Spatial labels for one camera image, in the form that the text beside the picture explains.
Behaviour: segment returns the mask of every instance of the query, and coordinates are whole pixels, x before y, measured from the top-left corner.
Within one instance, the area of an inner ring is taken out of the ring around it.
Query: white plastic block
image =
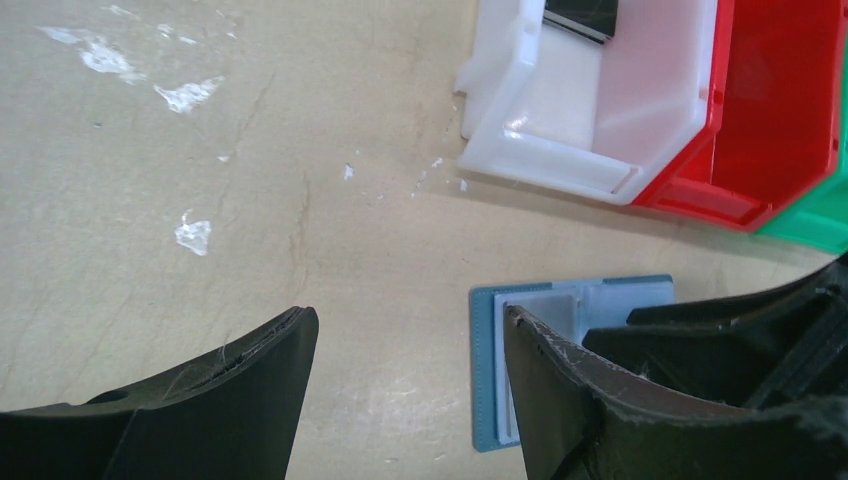
[[[603,46],[544,4],[480,0],[459,165],[628,204],[706,124],[717,0],[619,0]]]

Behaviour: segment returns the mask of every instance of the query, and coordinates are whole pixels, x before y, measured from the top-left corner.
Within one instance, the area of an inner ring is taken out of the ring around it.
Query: tabletop
[[[0,409],[314,306],[289,478],[523,478],[520,449],[471,445],[470,288],[669,273],[695,300],[831,259],[458,170],[475,21],[474,0],[0,6]]]

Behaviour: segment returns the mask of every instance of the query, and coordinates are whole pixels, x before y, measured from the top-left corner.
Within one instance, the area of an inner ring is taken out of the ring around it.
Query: white paint splatter
[[[201,83],[186,83],[175,90],[165,90],[159,85],[153,89],[168,102],[168,108],[177,113],[190,113],[192,109],[205,102],[221,86],[224,77],[209,78]]]
[[[117,15],[119,17],[128,17],[128,18],[132,18],[134,20],[141,20],[141,17],[139,17],[138,15],[132,13],[129,10],[124,10],[123,8],[121,8],[117,5],[110,5],[108,7],[101,7],[101,8],[104,9],[104,10],[109,10],[110,12],[114,13],[115,15]]]
[[[79,43],[82,41],[83,36],[93,35],[88,30],[83,29],[70,29],[70,28],[62,28],[62,27],[35,27],[45,35],[56,40],[57,42],[62,42],[65,45],[73,45],[75,43]]]
[[[100,73],[114,73],[121,80],[135,85],[147,78],[147,75],[135,71],[121,52],[106,45],[105,41],[88,42],[88,51],[80,50],[82,62],[90,69]]]
[[[177,237],[177,244],[203,257],[207,253],[206,244],[209,242],[209,234],[212,233],[212,225],[207,220],[187,224],[186,218],[190,213],[191,209],[188,209],[183,214],[183,224],[174,230],[174,235]]]
[[[147,78],[147,75],[137,72],[135,67],[127,62],[126,57],[116,50],[104,37],[86,29],[61,28],[61,27],[36,27],[48,37],[65,45],[76,45],[85,43],[86,48],[78,50],[82,63],[88,68],[99,73],[114,73],[118,77],[135,85]]]

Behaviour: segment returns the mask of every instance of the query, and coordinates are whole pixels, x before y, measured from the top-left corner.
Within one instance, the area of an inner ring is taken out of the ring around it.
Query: black plastic piece
[[[318,317],[292,308],[242,338],[88,403],[0,413],[2,477],[285,477]]]
[[[543,21],[593,42],[615,35],[618,0],[546,0]]]
[[[695,398],[625,370],[508,307],[504,347],[527,477],[839,479],[848,400],[754,410]]]
[[[767,408],[848,393],[848,254],[767,292],[635,310],[583,346],[698,398]]]

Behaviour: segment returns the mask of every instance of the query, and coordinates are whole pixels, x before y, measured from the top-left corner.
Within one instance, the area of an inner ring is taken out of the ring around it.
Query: green plastic bin
[[[842,70],[839,166],[836,172],[767,223],[757,234],[811,245],[833,253],[848,251],[848,49]]]

